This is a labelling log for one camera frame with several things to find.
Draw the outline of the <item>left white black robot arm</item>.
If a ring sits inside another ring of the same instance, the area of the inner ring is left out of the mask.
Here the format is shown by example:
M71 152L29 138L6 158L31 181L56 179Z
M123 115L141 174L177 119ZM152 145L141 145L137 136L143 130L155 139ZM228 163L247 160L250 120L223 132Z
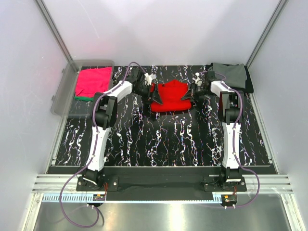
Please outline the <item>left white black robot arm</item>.
M141 69L133 69L126 73L121 81L104 93L96 93L92 108L92 140L90 153L85 166L77 173L77 189L98 191L106 189L104 182L104 154L109 133L117 120L118 103L126 96L135 93L142 97L145 104L158 103L162 100L158 93L158 85L155 83L156 75L143 72Z

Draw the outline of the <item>red t shirt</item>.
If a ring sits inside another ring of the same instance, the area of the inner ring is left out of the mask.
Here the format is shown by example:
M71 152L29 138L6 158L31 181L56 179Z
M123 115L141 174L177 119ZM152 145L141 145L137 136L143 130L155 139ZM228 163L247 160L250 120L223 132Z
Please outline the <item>red t shirt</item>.
M152 102L150 105L152 112L185 111L191 108L189 99L181 99L188 91L187 83L174 79L166 83L158 83L157 89L162 104Z

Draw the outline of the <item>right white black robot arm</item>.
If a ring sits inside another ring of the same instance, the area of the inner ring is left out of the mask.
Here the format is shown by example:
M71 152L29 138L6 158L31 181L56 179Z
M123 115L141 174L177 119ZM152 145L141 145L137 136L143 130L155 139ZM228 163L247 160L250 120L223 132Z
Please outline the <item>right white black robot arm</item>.
M214 71L197 72L181 100L197 101L208 93L219 97L218 119L223 128L224 156L215 184L223 191L244 191L246 184L239 151L244 108L243 93L228 86L225 80L225 75Z

